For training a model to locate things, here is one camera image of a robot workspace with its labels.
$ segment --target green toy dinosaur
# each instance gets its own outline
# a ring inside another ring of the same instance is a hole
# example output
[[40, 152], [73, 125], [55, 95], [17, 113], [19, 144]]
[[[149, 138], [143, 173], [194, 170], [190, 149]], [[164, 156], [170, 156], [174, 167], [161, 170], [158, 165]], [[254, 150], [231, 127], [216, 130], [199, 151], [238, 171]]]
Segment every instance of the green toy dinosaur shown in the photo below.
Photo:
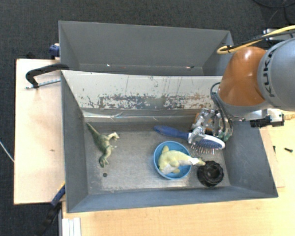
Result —
[[119, 135], [114, 132], [110, 135], [102, 135], [100, 134], [91, 124], [89, 124], [88, 122], [86, 123], [88, 126], [88, 129], [90, 130], [94, 142], [96, 144], [96, 146], [98, 147], [98, 149], [103, 152], [103, 155], [99, 158], [99, 164], [102, 168], [105, 167], [105, 164], [108, 164], [107, 158], [111, 155], [112, 150], [114, 148], [116, 148], [117, 146], [112, 146], [109, 143], [109, 140], [112, 138], [114, 140], [119, 139]]

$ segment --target blue brush handle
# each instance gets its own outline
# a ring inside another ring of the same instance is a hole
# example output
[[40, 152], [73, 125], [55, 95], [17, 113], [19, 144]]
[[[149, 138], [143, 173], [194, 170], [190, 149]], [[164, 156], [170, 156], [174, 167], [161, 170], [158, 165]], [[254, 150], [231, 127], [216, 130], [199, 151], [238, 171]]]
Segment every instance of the blue brush handle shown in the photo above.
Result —
[[189, 133], [181, 132], [178, 129], [171, 128], [168, 126], [154, 126], [154, 130], [162, 135], [171, 136], [171, 137], [177, 137], [182, 138], [188, 141]]

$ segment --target rust stain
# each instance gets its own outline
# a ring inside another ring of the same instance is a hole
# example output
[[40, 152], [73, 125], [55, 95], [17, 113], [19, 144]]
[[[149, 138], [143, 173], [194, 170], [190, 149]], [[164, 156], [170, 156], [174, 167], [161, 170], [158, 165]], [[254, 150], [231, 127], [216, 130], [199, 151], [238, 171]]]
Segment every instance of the rust stain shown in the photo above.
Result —
[[136, 110], [172, 110], [172, 109], [196, 109], [208, 107], [207, 95], [195, 93], [193, 95], [158, 95], [136, 94], [136, 95], [99, 95], [97, 103], [91, 102], [88, 105], [93, 108], [115, 108], [115, 109], [136, 109]]

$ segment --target blue object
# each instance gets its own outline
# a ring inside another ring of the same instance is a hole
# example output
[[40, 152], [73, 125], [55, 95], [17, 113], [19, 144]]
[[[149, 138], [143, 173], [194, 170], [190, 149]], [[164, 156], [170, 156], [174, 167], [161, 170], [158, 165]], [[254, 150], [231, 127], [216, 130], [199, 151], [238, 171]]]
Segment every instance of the blue object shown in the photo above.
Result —
[[[186, 141], [188, 141], [188, 137], [190, 134], [187, 132], [179, 131], [178, 129], [172, 127], [162, 125], [154, 126], [154, 130], [162, 135], [182, 138]], [[194, 145], [199, 148], [223, 149], [225, 143], [214, 136], [206, 135], [202, 140], [196, 142]]]
[[65, 184], [60, 188], [58, 193], [54, 196], [53, 200], [51, 201], [51, 205], [55, 207], [64, 194], [65, 194]]
[[49, 54], [54, 57], [60, 56], [60, 47], [58, 45], [52, 45], [49, 47]]
[[179, 169], [180, 169], [180, 172], [179, 173], [169, 173], [167, 175], [163, 174], [159, 168], [158, 168], [158, 158], [160, 157], [161, 153], [162, 153], [162, 150], [163, 150], [163, 147], [164, 146], [168, 146], [169, 150], [178, 150], [182, 153], [185, 153], [187, 155], [190, 156], [190, 153], [189, 151], [186, 149], [186, 147], [178, 142], [174, 142], [174, 141], [166, 141], [166, 142], [163, 142], [161, 144], [159, 144], [155, 151], [154, 151], [154, 158], [153, 158], [153, 161], [154, 161], [154, 165], [155, 165], [155, 168], [157, 170], [157, 172], [163, 176], [164, 178], [167, 178], [167, 179], [170, 179], [170, 180], [174, 180], [174, 179], [181, 179], [185, 176], [188, 175], [188, 173], [190, 172], [191, 170], [191, 165], [185, 165], [185, 166], [179, 166]]

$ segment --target wooden table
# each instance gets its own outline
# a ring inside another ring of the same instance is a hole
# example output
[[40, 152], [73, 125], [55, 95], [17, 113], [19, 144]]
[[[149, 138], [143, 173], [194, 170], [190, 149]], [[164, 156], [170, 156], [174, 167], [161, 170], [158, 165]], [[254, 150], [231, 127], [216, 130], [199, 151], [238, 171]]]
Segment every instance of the wooden table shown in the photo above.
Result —
[[[17, 60], [16, 205], [49, 202], [64, 181], [60, 84], [24, 89], [29, 85], [25, 79], [28, 70], [54, 62], [58, 61]], [[58, 76], [54, 72], [37, 80]], [[83, 236], [295, 236], [295, 119], [282, 127], [264, 127], [261, 134], [279, 187], [278, 198], [86, 213], [66, 213], [63, 201], [62, 216], [80, 217]]]

